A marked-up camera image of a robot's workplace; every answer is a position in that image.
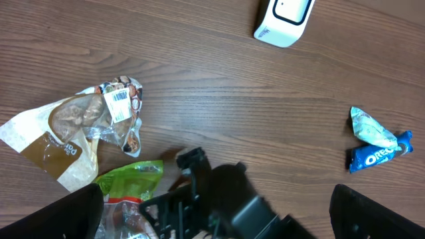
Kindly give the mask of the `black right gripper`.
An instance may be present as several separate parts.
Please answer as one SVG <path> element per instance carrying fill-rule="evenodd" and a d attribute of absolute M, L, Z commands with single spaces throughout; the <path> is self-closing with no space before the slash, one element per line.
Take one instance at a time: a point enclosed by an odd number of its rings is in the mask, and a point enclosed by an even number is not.
<path fill-rule="evenodd" d="M 209 218 L 201 209 L 210 187 L 186 185 L 139 204 L 139 212 L 151 225 L 158 238 L 194 238 L 205 231 L 213 232 Z"/>

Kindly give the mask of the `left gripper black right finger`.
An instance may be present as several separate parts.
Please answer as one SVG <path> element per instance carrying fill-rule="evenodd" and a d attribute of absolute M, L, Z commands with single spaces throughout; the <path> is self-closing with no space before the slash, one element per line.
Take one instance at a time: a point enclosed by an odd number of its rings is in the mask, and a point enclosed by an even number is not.
<path fill-rule="evenodd" d="M 335 186 L 329 207 L 336 238 L 424 239 L 424 228 L 346 185 Z"/>

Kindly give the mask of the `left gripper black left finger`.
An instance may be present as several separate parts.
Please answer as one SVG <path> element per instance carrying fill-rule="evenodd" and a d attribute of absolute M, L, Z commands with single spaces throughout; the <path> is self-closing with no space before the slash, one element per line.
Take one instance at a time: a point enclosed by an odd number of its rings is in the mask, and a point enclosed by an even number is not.
<path fill-rule="evenodd" d="M 4 227 L 1 238 L 94 238 L 104 201 L 96 183 Z"/>

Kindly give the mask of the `green clear snack bag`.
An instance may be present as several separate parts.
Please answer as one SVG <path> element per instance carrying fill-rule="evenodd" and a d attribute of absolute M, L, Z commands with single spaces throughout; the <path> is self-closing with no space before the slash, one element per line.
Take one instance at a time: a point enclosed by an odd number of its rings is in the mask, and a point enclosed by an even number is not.
<path fill-rule="evenodd" d="M 104 210 L 95 239 L 157 238 L 139 205 L 153 198 L 162 176 L 163 162 L 158 160 L 132 163 L 97 177 Z"/>

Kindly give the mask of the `blue Oreo cookie pack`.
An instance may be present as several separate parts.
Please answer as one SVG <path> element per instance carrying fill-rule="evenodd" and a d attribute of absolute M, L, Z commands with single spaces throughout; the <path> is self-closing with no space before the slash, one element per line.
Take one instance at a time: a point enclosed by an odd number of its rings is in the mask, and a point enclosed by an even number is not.
<path fill-rule="evenodd" d="M 410 143 L 410 140 L 412 139 L 411 131 L 405 131 L 401 135 L 397 135 L 396 138 L 398 143 L 396 149 L 382 148 L 375 145 L 366 145 L 352 149 L 349 172 L 354 173 L 356 171 L 386 163 L 396 157 L 401 157 L 414 151 Z"/>

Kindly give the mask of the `beige brown snack bag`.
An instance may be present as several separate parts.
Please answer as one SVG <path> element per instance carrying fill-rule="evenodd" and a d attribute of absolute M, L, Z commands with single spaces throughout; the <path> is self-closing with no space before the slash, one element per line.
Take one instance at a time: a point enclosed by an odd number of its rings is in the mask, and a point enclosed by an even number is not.
<path fill-rule="evenodd" d="M 139 156 L 142 96 L 137 80 L 119 76 L 17 114 L 1 126 L 1 140 L 74 192 L 98 175 L 99 141 Z"/>

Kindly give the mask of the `teal wet wipes pack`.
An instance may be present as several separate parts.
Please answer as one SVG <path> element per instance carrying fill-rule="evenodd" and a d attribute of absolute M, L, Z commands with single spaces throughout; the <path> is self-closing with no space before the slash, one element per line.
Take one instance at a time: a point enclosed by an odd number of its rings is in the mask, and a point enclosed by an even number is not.
<path fill-rule="evenodd" d="M 358 139 L 377 147 L 389 149 L 398 147 L 397 138 L 368 113 L 353 106 L 350 114 L 353 132 Z"/>

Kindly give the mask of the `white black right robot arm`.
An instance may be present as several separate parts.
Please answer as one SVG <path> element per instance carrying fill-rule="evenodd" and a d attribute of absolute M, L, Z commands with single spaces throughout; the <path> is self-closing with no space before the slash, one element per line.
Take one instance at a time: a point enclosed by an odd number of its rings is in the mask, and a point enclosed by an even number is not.
<path fill-rule="evenodd" d="M 191 182 L 139 205 L 159 238 L 312 238 L 290 215 L 280 218 L 246 176 L 242 163 L 193 165 Z"/>

